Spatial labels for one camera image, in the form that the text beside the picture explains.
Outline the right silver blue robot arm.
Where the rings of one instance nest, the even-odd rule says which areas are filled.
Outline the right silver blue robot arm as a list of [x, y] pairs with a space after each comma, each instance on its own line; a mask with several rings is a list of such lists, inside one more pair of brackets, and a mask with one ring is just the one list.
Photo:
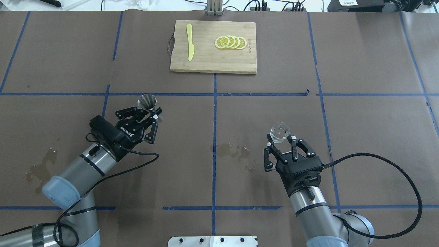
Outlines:
[[300, 222], [308, 247], [368, 247], [372, 224], [356, 212], [334, 214], [320, 189], [327, 168], [303, 139], [287, 136], [290, 151], [281, 152], [271, 134], [264, 149], [265, 172], [276, 171]]

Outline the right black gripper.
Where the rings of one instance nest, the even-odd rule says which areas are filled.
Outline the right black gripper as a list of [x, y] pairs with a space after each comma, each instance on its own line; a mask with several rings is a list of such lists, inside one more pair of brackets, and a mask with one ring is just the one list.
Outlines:
[[[304, 140], [290, 136], [290, 151], [292, 161], [283, 154], [275, 145], [270, 134], [267, 134], [267, 147], [264, 149], [264, 171], [277, 171], [281, 181], [291, 197], [295, 192], [306, 187], [319, 187], [321, 183], [320, 173], [324, 164], [316, 156], [314, 149]], [[299, 161], [297, 148], [305, 153], [305, 157]]]

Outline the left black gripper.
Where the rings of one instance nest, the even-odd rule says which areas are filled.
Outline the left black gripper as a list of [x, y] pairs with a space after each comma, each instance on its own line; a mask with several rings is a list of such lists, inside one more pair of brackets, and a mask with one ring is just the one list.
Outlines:
[[115, 116], [119, 119], [115, 125], [116, 130], [119, 131], [115, 139], [115, 148], [131, 150], [141, 142], [154, 144], [158, 124], [163, 121], [162, 112], [162, 108], [152, 110], [147, 121], [142, 121], [146, 116], [146, 110], [142, 108], [130, 107], [115, 111]]

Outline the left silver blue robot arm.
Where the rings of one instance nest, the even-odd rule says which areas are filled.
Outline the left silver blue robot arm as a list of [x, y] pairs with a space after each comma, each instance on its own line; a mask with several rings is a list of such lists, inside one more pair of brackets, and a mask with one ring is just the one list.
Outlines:
[[161, 108], [131, 107], [116, 111], [116, 125], [102, 116], [90, 120], [92, 145], [42, 188], [63, 210], [53, 223], [40, 223], [1, 235], [2, 247], [99, 247], [100, 227], [94, 188], [110, 178], [108, 172], [141, 142], [153, 144]]

